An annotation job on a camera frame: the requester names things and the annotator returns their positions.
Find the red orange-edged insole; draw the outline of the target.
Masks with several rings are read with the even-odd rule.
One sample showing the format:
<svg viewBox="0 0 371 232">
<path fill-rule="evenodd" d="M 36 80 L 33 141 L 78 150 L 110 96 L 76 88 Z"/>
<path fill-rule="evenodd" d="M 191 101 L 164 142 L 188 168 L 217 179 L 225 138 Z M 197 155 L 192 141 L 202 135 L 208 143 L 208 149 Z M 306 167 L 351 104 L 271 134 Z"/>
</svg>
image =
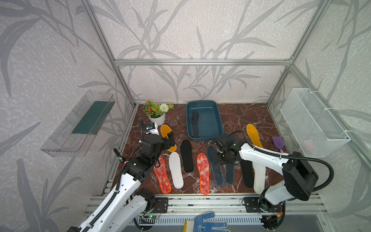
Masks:
<svg viewBox="0 0 371 232">
<path fill-rule="evenodd" d="M 167 176 L 166 164 L 164 158 L 160 156 L 158 162 L 154 166 L 154 172 L 160 185 L 161 192 L 168 194 L 171 192 L 172 187 Z"/>
<path fill-rule="evenodd" d="M 208 195 L 210 193 L 210 165 L 205 154 L 197 156 L 197 168 L 200 175 L 200 193 Z"/>
</svg>

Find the dark grey fuzzy insole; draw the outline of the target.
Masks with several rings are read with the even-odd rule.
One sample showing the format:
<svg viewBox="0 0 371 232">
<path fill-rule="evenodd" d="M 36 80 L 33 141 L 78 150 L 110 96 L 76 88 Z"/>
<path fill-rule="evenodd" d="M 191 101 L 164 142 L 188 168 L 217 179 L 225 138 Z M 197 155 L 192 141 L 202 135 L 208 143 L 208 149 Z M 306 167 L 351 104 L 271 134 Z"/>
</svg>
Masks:
<svg viewBox="0 0 371 232">
<path fill-rule="evenodd" d="M 198 111 L 193 111 L 190 115 L 191 136 L 194 138 L 200 137 L 200 114 Z"/>
</svg>

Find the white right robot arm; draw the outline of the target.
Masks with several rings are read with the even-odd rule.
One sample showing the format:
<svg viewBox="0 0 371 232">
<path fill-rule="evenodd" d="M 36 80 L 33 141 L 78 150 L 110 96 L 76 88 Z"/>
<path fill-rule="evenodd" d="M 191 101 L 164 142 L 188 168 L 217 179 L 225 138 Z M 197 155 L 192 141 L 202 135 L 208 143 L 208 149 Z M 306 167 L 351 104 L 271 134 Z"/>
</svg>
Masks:
<svg viewBox="0 0 371 232">
<path fill-rule="evenodd" d="M 290 199 L 308 201 L 313 192 L 327 187 L 334 179 L 334 169 L 328 162 L 305 157 L 299 152 L 279 153 L 241 139 L 233 141 L 231 133 L 217 137 L 215 145 L 218 147 L 218 164 L 245 160 L 269 168 L 283 177 L 281 182 L 266 187 L 259 196 L 258 206 L 264 212 Z M 328 178 L 320 185 L 317 185 L 319 175 L 312 162 L 326 166 L 329 171 Z"/>
</svg>

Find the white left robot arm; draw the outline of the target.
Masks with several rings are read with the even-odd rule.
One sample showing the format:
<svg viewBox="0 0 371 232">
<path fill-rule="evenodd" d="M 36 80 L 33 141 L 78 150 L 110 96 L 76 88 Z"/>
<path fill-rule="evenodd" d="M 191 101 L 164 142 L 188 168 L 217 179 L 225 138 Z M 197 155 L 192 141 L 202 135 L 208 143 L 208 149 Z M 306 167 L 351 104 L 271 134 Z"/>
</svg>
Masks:
<svg viewBox="0 0 371 232">
<path fill-rule="evenodd" d="M 126 162 L 117 183 L 98 208 L 78 227 L 70 227 L 70 232 L 121 232 L 141 213 L 154 208 L 155 196 L 147 189 L 139 187 L 154 171 L 162 167 L 162 151 L 175 146 L 174 135 L 166 137 L 149 134 L 141 143 L 141 151 Z"/>
</svg>

